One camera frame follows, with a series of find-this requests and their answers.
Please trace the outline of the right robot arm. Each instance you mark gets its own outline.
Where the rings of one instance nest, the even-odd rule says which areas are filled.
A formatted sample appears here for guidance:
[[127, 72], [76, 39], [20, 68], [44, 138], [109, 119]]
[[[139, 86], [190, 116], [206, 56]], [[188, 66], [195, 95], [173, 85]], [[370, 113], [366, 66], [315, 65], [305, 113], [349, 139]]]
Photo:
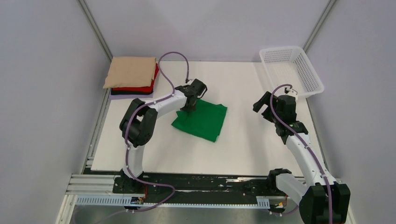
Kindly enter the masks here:
[[305, 224], [344, 224], [350, 189], [338, 183], [316, 156], [307, 128], [297, 120], [295, 97], [266, 92], [254, 103], [254, 112], [264, 105], [267, 108], [263, 118], [275, 125], [276, 134], [292, 152], [305, 179], [305, 183], [301, 183], [288, 169], [271, 170], [267, 181], [269, 193], [283, 192], [289, 196], [298, 205]]

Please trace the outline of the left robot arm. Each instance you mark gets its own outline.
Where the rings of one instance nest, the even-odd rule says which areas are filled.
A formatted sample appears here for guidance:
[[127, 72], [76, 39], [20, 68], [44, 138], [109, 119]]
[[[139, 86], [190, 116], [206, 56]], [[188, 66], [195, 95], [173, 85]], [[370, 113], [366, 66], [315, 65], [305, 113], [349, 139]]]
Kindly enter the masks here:
[[190, 84], [177, 86], [170, 94], [160, 98], [149, 101], [136, 98], [130, 103], [119, 125], [126, 144], [121, 178], [130, 192], [139, 192], [145, 184], [139, 177], [143, 174], [144, 148], [153, 136], [157, 119], [175, 110], [195, 111], [197, 100], [206, 91], [207, 86], [194, 79]]

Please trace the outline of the green t shirt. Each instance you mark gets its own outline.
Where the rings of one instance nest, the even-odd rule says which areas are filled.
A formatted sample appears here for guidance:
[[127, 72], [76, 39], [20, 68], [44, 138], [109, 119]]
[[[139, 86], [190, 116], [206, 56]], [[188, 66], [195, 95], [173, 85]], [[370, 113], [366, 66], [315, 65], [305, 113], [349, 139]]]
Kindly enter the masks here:
[[196, 102], [195, 111], [177, 111], [177, 117], [171, 125], [184, 133], [216, 142], [224, 124], [226, 113], [226, 106], [199, 99]]

